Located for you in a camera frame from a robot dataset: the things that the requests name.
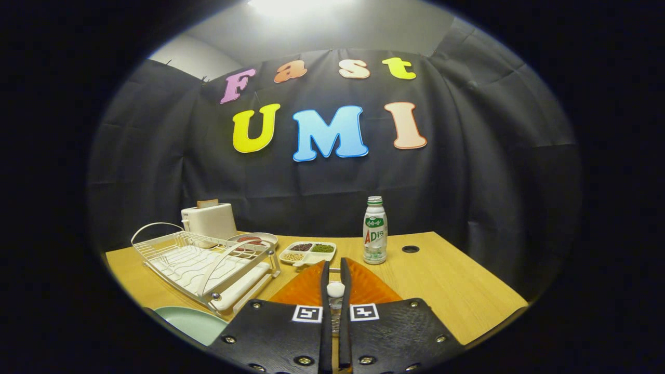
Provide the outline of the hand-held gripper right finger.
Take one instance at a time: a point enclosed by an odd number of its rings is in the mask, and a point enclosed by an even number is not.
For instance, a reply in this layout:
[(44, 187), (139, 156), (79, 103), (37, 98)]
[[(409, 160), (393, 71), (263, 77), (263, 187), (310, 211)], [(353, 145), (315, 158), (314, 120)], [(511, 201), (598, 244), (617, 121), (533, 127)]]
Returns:
[(464, 346), (421, 298), (404, 299), (358, 261), (342, 258), (339, 365), (353, 373), (425, 373)]

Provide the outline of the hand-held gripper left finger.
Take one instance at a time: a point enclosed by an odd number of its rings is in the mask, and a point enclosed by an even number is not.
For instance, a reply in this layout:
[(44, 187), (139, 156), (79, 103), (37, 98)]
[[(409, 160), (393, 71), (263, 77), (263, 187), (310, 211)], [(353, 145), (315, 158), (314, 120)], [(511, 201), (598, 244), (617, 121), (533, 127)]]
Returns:
[(251, 373), (330, 373), (329, 265), (319, 261), (268, 300), (247, 301), (207, 353)]

